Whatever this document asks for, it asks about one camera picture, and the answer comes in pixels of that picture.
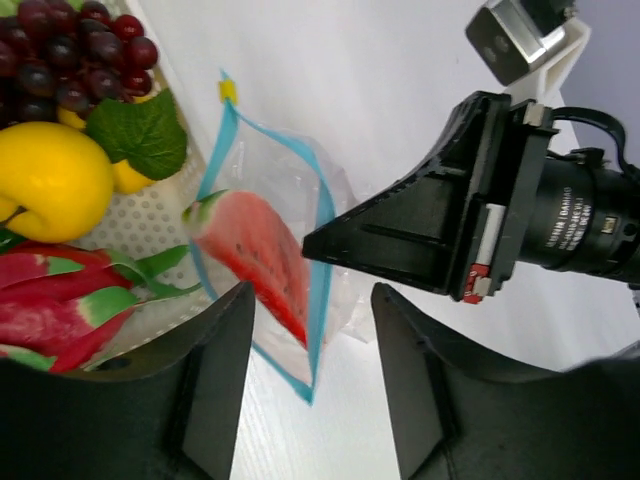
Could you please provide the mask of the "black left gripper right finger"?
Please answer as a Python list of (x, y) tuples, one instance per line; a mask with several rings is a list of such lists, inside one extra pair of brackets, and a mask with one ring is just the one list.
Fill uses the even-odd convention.
[(385, 283), (371, 306), (404, 479), (635, 479), (639, 347), (562, 372), (489, 349)]

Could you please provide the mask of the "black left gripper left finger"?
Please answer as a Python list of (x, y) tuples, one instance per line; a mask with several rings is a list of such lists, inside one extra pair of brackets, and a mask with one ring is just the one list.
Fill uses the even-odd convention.
[(5, 479), (226, 479), (255, 297), (235, 286), (203, 313), (99, 369), (1, 363)]

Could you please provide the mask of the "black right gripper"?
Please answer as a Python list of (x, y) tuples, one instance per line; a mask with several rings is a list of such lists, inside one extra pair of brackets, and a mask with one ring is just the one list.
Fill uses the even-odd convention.
[(512, 277), (556, 133), (549, 107), (477, 91), (413, 170), (307, 234), (302, 253), (479, 303)]

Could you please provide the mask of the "clear zip bag blue zipper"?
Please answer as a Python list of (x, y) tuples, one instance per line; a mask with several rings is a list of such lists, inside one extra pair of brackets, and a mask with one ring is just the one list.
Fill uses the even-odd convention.
[(259, 303), (254, 350), (312, 403), (321, 355), (363, 296), (346, 268), (304, 258), (302, 243), (357, 199), (316, 140), (243, 113), (227, 73), (218, 92), (212, 154), (182, 214), (194, 266), (213, 300), (233, 279), (252, 285)]

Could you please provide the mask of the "red watermelon slice toy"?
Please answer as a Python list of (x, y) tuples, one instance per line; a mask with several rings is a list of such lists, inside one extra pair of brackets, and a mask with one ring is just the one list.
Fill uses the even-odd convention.
[(202, 253), (251, 283), (274, 318), (308, 345), (310, 266), (269, 202), (251, 191), (224, 189), (192, 203), (182, 222)]

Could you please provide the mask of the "yellow lemon toy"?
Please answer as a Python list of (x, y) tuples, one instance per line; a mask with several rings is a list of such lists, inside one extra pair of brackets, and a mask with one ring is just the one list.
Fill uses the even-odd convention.
[(64, 243), (100, 224), (114, 178), (105, 151), (71, 127), (29, 122), (1, 131), (1, 226)]

